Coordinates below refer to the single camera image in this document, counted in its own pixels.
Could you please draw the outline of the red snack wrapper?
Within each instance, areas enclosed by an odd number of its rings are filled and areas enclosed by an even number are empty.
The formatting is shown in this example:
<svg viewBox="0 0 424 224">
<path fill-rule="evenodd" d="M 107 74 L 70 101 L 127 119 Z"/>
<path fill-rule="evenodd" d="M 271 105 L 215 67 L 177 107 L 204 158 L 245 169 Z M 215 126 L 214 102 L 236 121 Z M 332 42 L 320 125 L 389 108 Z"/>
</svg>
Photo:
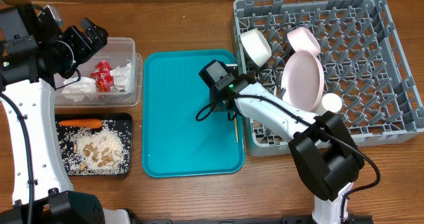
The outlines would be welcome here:
<svg viewBox="0 0 424 224">
<path fill-rule="evenodd" d="M 102 60 L 95 66 L 95 71 L 90 73 L 90 78 L 95 80 L 97 92 L 111 92 L 115 85 L 111 67 L 106 60 Z"/>
</svg>

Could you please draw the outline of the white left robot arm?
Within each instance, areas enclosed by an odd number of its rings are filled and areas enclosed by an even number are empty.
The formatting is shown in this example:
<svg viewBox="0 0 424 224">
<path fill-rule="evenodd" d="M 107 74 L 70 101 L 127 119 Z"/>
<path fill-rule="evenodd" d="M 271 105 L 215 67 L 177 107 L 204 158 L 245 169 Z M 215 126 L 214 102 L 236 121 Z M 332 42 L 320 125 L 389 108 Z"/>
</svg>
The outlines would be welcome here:
<svg viewBox="0 0 424 224">
<path fill-rule="evenodd" d="M 82 19 L 60 28 L 51 6 L 1 10 L 1 102 L 15 171 L 13 208 L 2 223 L 136 223 L 129 209 L 105 209 L 76 192 L 65 171 L 55 122 L 54 76 L 70 78 L 107 44 L 107 31 Z"/>
</svg>

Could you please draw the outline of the white napkin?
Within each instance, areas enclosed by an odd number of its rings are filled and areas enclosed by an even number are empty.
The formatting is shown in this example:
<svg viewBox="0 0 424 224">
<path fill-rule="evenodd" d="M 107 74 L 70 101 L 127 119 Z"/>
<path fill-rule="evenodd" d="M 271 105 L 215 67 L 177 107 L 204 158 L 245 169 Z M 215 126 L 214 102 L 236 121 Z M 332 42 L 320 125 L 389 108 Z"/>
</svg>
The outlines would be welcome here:
<svg viewBox="0 0 424 224">
<path fill-rule="evenodd" d="M 119 91 L 127 91 L 129 89 L 132 67 L 132 63 L 129 62 L 126 66 L 117 66 L 110 71 L 110 75 L 113 77 L 114 86 Z"/>
</svg>

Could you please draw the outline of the cream bowl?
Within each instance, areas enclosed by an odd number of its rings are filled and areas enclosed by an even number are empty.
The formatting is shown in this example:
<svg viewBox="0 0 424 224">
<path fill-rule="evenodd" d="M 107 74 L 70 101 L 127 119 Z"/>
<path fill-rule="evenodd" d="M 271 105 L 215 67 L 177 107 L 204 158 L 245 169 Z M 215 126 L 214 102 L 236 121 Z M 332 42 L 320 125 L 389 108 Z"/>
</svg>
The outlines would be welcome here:
<svg viewBox="0 0 424 224">
<path fill-rule="evenodd" d="M 258 67 L 263 67 L 271 58 L 272 50 L 270 45 L 258 29 L 255 28 L 242 33 L 240 41 L 249 58 Z"/>
</svg>

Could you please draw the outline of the pink plate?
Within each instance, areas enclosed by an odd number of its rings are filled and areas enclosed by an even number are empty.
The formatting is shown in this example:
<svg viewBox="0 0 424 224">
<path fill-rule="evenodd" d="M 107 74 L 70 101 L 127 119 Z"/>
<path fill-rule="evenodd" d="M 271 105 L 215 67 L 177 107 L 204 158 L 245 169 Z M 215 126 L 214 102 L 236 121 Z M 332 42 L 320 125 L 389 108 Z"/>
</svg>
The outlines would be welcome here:
<svg viewBox="0 0 424 224">
<path fill-rule="evenodd" d="M 312 111 L 324 90 L 324 71 L 318 58 L 308 51 L 295 52 L 287 61 L 281 80 L 283 101 L 303 111 Z"/>
</svg>

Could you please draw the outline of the bowl with food scraps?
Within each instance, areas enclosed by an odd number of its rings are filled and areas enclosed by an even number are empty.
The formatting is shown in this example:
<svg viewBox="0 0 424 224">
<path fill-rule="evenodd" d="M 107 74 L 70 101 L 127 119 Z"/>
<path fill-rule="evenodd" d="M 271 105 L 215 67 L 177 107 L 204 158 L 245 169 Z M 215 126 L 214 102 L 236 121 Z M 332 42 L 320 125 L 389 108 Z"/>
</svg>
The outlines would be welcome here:
<svg viewBox="0 0 424 224">
<path fill-rule="evenodd" d="M 287 37 L 289 44 L 296 52 L 307 51 L 314 56 L 318 56 L 321 53 L 321 47 L 317 39 L 305 27 L 299 27 L 290 31 Z"/>
</svg>

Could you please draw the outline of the white small cup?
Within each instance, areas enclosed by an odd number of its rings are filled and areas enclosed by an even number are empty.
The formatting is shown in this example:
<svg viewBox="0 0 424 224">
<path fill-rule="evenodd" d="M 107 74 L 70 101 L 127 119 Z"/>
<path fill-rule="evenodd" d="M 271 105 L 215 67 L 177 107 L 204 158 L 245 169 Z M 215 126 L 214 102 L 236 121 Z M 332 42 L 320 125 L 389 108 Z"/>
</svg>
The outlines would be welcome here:
<svg viewBox="0 0 424 224">
<path fill-rule="evenodd" d="M 323 115 L 327 111 L 338 113 L 342 109 L 342 106 L 343 102 L 341 97 L 335 93 L 326 93 L 322 96 L 313 112 L 318 115 Z"/>
</svg>

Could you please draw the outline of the white tissue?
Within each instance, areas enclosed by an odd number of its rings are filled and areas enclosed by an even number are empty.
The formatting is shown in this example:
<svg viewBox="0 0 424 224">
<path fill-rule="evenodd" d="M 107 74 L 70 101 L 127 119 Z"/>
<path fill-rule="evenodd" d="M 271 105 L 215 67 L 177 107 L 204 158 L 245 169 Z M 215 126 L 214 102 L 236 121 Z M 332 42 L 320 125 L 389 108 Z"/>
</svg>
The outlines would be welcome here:
<svg viewBox="0 0 424 224">
<path fill-rule="evenodd" d="M 70 78 L 64 80 L 64 89 L 62 94 L 65 98 L 73 99 L 75 102 L 82 101 L 86 98 L 85 93 L 96 93 L 95 80 L 92 78 L 81 77 L 80 81 L 78 78 Z"/>
</svg>

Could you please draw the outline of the wooden chopstick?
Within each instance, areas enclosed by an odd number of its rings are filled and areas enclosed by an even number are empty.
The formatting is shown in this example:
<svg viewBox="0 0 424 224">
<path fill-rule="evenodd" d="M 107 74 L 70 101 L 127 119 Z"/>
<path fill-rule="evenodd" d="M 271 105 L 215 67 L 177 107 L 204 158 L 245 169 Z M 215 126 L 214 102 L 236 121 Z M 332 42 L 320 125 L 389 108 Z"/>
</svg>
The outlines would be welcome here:
<svg viewBox="0 0 424 224">
<path fill-rule="evenodd" d="M 234 118 L 234 127 L 235 127 L 235 138 L 236 138 L 236 142 L 239 143 L 239 134 L 238 134 L 238 123 L 237 123 L 237 118 Z"/>
</svg>

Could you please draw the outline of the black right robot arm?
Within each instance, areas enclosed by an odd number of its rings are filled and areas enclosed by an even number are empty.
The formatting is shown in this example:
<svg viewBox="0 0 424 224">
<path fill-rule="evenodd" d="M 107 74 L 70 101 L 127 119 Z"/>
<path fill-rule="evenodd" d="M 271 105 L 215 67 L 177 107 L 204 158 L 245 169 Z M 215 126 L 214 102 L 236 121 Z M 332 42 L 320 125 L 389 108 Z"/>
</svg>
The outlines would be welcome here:
<svg viewBox="0 0 424 224">
<path fill-rule="evenodd" d="M 300 179 L 314 195 L 312 223 L 348 223 L 347 196 L 364 166 L 350 133 L 333 112 L 316 115 L 271 94 L 246 74 L 235 76 L 218 60 L 199 72 L 210 104 L 196 115 L 206 119 L 217 105 L 232 121 L 240 115 L 262 123 L 288 143 Z"/>
</svg>

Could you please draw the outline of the orange carrot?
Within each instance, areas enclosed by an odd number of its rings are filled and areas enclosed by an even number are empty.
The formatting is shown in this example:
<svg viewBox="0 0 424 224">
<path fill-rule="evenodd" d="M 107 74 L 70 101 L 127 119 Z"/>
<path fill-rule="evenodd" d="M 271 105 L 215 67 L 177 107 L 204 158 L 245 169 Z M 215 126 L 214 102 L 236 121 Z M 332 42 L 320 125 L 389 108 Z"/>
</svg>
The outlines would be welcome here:
<svg viewBox="0 0 424 224">
<path fill-rule="evenodd" d="M 60 121 L 59 125 L 65 127 L 81 127 L 88 129 L 99 129 L 102 127 L 101 119 L 71 119 Z"/>
</svg>

